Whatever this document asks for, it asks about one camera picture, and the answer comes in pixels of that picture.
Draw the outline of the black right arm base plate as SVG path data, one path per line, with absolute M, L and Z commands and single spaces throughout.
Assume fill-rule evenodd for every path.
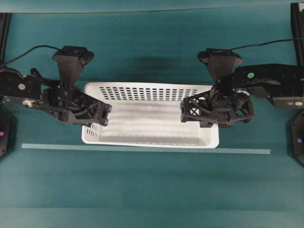
M 304 113 L 301 112 L 290 124 L 292 156 L 304 165 Z

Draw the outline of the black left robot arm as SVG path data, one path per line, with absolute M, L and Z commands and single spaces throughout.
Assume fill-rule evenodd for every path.
M 110 104 L 85 94 L 76 86 L 44 78 L 35 68 L 27 76 L 13 68 L 1 68 L 0 101 L 45 112 L 64 123 L 85 126 L 107 126 L 112 110 Z

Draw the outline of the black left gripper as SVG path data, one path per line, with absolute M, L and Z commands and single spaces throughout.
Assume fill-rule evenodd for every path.
M 42 80 L 46 89 L 41 90 L 40 111 L 58 121 L 87 125 L 108 125 L 110 104 L 83 93 L 79 87 L 67 85 L 59 80 Z

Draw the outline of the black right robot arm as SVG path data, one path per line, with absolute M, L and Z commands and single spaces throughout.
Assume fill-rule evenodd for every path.
M 255 115 L 252 96 L 278 109 L 302 109 L 304 68 L 282 64 L 238 67 L 217 79 L 210 90 L 185 97 L 180 103 L 181 122 L 199 122 L 201 128 L 249 123 Z

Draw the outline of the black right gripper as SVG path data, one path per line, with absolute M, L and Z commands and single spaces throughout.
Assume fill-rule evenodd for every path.
M 188 96 L 180 103 L 181 122 L 199 122 L 200 128 L 231 127 L 237 122 L 249 123 L 254 117 L 250 94 L 232 87 L 231 82 L 217 81 L 210 91 Z

